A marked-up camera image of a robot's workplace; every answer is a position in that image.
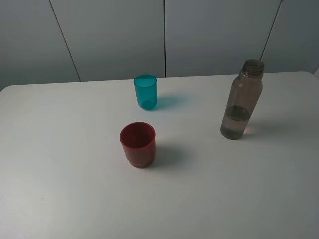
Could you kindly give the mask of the teal translucent plastic cup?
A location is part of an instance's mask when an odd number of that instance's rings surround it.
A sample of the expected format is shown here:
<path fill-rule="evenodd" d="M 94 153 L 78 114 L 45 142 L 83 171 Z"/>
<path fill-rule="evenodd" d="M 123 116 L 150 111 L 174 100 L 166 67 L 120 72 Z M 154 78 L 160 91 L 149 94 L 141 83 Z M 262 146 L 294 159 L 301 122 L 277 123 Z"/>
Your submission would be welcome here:
<path fill-rule="evenodd" d="M 139 75 L 134 78 L 137 103 L 144 110 L 151 110 L 157 104 L 157 79 L 153 75 Z"/>

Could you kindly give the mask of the brown translucent plastic bottle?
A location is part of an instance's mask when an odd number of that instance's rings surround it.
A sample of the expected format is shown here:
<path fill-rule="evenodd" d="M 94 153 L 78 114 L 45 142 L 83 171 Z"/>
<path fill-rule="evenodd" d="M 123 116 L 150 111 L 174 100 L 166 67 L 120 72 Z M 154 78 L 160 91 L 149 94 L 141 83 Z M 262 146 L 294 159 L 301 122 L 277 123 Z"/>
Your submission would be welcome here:
<path fill-rule="evenodd" d="M 220 132 L 229 140 L 242 137 L 263 89 L 264 63 L 249 59 L 231 85 Z"/>

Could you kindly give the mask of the red plastic cup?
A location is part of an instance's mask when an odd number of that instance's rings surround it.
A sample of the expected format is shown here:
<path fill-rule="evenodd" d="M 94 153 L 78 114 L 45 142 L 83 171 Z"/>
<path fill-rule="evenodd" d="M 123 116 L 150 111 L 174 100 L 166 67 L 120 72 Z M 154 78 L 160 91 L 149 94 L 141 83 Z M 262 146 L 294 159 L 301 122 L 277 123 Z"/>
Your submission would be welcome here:
<path fill-rule="evenodd" d="M 124 127 L 119 139 L 128 162 L 135 168 L 146 168 L 155 160 L 156 133 L 145 122 L 134 122 Z"/>

